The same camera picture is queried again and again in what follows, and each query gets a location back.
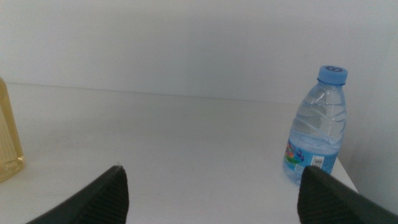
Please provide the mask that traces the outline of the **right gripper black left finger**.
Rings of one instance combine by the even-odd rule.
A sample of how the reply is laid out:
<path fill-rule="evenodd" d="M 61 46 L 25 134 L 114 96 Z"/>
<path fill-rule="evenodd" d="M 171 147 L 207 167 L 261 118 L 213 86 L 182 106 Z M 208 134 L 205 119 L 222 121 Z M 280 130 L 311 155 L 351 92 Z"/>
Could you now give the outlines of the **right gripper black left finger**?
<path fill-rule="evenodd" d="M 127 175 L 112 166 L 89 185 L 28 224 L 125 224 L 129 210 Z"/>

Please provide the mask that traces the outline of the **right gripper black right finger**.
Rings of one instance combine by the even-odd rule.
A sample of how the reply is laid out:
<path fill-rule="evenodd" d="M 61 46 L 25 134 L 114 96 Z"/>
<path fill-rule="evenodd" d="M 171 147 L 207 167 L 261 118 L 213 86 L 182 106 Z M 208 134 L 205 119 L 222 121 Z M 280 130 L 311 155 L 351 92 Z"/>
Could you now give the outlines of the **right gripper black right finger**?
<path fill-rule="evenodd" d="M 302 174 L 297 212 L 301 223 L 397 224 L 396 214 L 315 166 Z"/>

